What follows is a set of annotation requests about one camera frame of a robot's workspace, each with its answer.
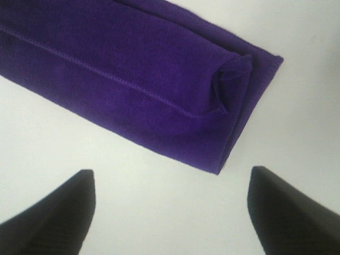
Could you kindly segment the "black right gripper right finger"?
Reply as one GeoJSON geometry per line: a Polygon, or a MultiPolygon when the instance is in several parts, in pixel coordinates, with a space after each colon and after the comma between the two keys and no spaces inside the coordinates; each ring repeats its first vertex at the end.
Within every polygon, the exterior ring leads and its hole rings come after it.
{"type": "Polygon", "coordinates": [[[265,254],[339,254],[339,215],[263,166],[252,168],[247,205],[265,254]]]}

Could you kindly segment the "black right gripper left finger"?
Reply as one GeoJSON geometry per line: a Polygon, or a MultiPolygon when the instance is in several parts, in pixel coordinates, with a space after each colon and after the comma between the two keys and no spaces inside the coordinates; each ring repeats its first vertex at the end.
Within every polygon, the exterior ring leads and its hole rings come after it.
{"type": "Polygon", "coordinates": [[[1,223],[1,254],[79,254],[95,207],[94,173],[84,169],[1,223]]]}

